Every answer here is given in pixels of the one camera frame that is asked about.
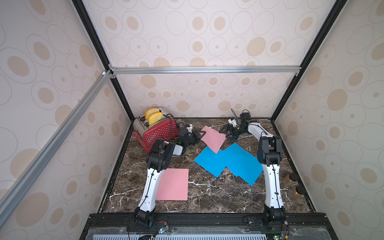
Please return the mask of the pink paper back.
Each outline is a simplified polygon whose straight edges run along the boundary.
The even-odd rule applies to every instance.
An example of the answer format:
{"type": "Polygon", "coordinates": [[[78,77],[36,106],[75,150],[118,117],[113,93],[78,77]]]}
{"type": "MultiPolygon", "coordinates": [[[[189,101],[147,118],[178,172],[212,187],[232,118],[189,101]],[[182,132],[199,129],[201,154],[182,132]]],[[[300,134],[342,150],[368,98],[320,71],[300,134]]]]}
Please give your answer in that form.
{"type": "Polygon", "coordinates": [[[226,135],[219,133],[208,126],[202,128],[202,132],[205,132],[201,140],[215,153],[217,154],[226,140],[226,135]]]}

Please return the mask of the pink paper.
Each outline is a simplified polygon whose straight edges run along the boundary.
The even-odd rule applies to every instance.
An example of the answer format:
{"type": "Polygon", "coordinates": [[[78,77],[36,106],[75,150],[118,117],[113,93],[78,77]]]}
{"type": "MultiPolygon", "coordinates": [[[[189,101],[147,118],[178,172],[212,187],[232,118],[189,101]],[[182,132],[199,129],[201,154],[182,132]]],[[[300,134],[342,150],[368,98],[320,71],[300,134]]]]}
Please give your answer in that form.
{"type": "Polygon", "coordinates": [[[188,169],[166,169],[160,180],[157,201],[188,200],[188,169]]]}
{"type": "Polygon", "coordinates": [[[208,126],[202,128],[202,132],[205,132],[201,140],[215,153],[217,154],[226,140],[226,135],[219,133],[208,126]]]}

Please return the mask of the blue paper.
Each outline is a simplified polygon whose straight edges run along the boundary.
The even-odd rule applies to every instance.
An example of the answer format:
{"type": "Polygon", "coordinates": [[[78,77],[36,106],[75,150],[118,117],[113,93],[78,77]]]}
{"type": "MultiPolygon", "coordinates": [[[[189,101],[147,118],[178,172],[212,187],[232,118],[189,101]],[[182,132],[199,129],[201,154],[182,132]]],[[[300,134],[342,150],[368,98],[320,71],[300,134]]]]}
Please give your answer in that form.
{"type": "Polygon", "coordinates": [[[242,178],[250,186],[253,186],[263,172],[262,165],[252,154],[241,148],[238,144],[232,144],[222,151],[226,167],[236,176],[242,178]]]}
{"type": "Polygon", "coordinates": [[[233,156],[234,153],[232,150],[219,150],[218,153],[215,153],[209,147],[206,147],[195,158],[195,163],[218,178],[225,168],[230,170],[230,163],[233,156]]]}

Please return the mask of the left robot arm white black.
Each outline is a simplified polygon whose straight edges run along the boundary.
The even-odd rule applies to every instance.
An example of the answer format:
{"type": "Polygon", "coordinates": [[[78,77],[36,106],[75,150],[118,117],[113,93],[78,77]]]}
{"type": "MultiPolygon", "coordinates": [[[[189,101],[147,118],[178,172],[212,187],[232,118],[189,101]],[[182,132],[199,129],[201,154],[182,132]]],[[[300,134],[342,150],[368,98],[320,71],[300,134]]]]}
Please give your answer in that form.
{"type": "Polygon", "coordinates": [[[198,143],[206,134],[206,131],[197,131],[194,128],[189,131],[187,128],[183,128],[182,133],[184,134],[183,141],[179,144],[158,137],[149,151],[145,189],[142,199],[133,214],[133,219],[147,228],[150,228],[154,223],[157,192],[161,178],[170,165],[171,158],[183,155],[187,150],[187,146],[198,143]]]}

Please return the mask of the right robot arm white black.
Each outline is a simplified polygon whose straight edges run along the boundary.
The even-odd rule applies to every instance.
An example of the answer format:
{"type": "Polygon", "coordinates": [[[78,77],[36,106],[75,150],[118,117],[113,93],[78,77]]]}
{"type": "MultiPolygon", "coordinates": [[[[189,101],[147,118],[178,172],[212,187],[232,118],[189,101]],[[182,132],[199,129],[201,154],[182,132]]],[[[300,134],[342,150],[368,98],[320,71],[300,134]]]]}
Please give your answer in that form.
{"type": "Polygon", "coordinates": [[[280,165],[283,155],[281,137],[269,133],[260,123],[244,121],[238,125],[235,119],[229,119],[228,122],[220,133],[234,139],[243,133],[250,133],[259,141],[257,158],[262,165],[266,185],[263,226],[272,229],[283,224],[286,220],[286,210],[280,188],[280,165]]]}

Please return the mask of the red toaster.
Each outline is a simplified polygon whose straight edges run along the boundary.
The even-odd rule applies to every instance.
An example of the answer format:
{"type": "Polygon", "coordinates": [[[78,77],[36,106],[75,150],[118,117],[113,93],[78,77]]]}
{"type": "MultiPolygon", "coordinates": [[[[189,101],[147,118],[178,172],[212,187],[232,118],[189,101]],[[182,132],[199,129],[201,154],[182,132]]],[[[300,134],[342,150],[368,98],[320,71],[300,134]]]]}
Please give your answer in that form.
{"type": "Polygon", "coordinates": [[[173,115],[165,109],[158,108],[163,113],[163,119],[150,126],[145,119],[145,113],[137,117],[134,122],[134,135],[146,152],[149,152],[157,139],[170,141],[178,135],[177,122],[173,115]]]}

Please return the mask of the yellow toast slice front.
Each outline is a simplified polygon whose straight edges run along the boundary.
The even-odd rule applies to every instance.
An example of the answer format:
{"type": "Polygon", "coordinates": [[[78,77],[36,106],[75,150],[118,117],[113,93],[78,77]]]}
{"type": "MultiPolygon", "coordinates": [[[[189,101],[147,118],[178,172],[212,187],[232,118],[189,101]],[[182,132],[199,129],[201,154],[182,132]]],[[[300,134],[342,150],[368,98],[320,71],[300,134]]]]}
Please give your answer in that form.
{"type": "Polygon", "coordinates": [[[162,112],[155,112],[153,114],[151,114],[149,117],[148,117],[148,124],[150,126],[156,124],[157,122],[159,122],[160,120],[163,119],[163,113],[162,112]]]}

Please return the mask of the yellow toast slice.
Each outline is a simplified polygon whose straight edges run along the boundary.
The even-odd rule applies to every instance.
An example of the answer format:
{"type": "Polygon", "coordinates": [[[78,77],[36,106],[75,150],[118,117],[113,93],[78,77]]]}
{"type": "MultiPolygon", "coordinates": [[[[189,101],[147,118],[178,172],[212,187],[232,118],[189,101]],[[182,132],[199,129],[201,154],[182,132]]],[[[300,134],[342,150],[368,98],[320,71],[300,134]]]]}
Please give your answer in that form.
{"type": "Polygon", "coordinates": [[[145,112],[145,119],[148,120],[149,117],[150,117],[152,114],[157,113],[157,112],[160,112],[160,110],[159,110],[158,108],[151,108],[151,109],[147,110],[147,111],[145,112]]]}
{"type": "Polygon", "coordinates": [[[163,113],[162,112],[155,112],[153,114],[151,114],[149,117],[148,117],[148,124],[150,126],[156,124],[157,122],[159,122],[160,120],[163,119],[163,113]]]}

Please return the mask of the yellow toast slice back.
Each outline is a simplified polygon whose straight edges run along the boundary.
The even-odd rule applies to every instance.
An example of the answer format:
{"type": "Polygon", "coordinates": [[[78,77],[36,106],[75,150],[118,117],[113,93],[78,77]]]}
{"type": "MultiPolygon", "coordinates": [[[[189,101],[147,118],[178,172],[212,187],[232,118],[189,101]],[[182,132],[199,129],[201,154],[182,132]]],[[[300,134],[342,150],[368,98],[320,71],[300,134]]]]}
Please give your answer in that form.
{"type": "Polygon", "coordinates": [[[145,112],[145,119],[148,120],[149,117],[150,117],[152,114],[157,113],[157,112],[160,112],[160,110],[159,110],[158,108],[151,108],[151,109],[147,110],[147,111],[145,112]]]}

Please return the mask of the brown jar back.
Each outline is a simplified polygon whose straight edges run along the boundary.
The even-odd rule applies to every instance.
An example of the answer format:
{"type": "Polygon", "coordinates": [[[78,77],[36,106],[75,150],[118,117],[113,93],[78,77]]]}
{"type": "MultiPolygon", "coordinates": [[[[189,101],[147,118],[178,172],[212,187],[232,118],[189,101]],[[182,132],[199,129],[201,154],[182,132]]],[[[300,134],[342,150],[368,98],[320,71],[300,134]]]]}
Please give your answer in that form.
{"type": "Polygon", "coordinates": [[[299,176],[295,173],[291,173],[289,175],[287,175],[284,179],[283,179],[283,186],[284,187],[290,187],[290,186],[293,186],[296,184],[296,182],[299,180],[299,176]]]}

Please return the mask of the brown jar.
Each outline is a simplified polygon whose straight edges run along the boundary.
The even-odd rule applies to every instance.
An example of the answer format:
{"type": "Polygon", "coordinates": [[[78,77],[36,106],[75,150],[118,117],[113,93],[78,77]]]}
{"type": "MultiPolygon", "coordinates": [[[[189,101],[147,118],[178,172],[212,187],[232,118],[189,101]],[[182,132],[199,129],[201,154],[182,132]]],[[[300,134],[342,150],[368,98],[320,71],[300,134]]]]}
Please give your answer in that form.
{"type": "Polygon", "coordinates": [[[284,179],[283,179],[283,186],[284,187],[290,187],[290,186],[293,186],[296,184],[296,182],[299,180],[299,176],[295,173],[291,173],[289,175],[287,175],[284,179]]]}
{"type": "Polygon", "coordinates": [[[306,194],[306,189],[304,186],[295,186],[288,191],[288,197],[291,200],[298,200],[302,198],[305,194],[306,194]]]}

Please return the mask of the brown jar front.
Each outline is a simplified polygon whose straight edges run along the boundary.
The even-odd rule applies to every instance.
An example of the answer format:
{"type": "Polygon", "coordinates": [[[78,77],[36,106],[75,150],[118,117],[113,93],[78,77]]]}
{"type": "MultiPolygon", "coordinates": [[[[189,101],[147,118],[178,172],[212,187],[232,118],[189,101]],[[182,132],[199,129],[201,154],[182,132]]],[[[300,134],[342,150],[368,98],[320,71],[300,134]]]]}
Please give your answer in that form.
{"type": "Polygon", "coordinates": [[[298,200],[302,198],[305,194],[306,194],[306,189],[304,186],[295,186],[288,191],[288,197],[291,200],[298,200]]]}

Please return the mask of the horizontal aluminium rail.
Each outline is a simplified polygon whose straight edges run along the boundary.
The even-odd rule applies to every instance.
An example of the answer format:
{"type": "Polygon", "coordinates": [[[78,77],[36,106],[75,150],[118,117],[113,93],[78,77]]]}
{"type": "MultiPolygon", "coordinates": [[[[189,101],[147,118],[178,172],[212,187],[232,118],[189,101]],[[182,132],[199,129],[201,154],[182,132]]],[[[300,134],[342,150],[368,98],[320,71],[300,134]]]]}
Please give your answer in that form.
{"type": "Polygon", "coordinates": [[[219,74],[259,74],[259,73],[299,73],[300,66],[219,66],[219,67],[111,67],[107,72],[113,76],[176,76],[176,75],[219,75],[219,74]]]}

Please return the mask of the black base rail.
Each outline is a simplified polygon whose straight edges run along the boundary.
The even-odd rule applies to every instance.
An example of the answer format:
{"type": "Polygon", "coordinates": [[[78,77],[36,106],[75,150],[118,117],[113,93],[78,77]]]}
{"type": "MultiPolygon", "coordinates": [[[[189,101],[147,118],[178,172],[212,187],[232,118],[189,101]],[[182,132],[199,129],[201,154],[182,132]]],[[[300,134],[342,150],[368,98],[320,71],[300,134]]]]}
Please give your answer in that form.
{"type": "Polygon", "coordinates": [[[336,240],[326,214],[288,214],[283,223],[264,227],[262,214],[155,214],[151,227],[131,214],[92,214],[81,240],[336,240]]]}

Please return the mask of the left aluminium rail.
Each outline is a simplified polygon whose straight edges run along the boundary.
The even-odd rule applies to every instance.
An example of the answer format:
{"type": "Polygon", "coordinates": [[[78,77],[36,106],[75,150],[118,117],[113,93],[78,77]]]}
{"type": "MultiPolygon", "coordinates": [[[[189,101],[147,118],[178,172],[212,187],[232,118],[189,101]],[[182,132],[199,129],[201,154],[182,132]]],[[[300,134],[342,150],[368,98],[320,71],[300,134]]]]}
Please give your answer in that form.
{"type": "Polygon", "coordinates": [[[106,70],[99,76],[45,146],[38,152],[31,164],[24,170],[20,178],[10,189],[10,192],[4,196],[1,202],[1,228],[4,227],[27,192],[112,75],[111,70],[106,70]]]}

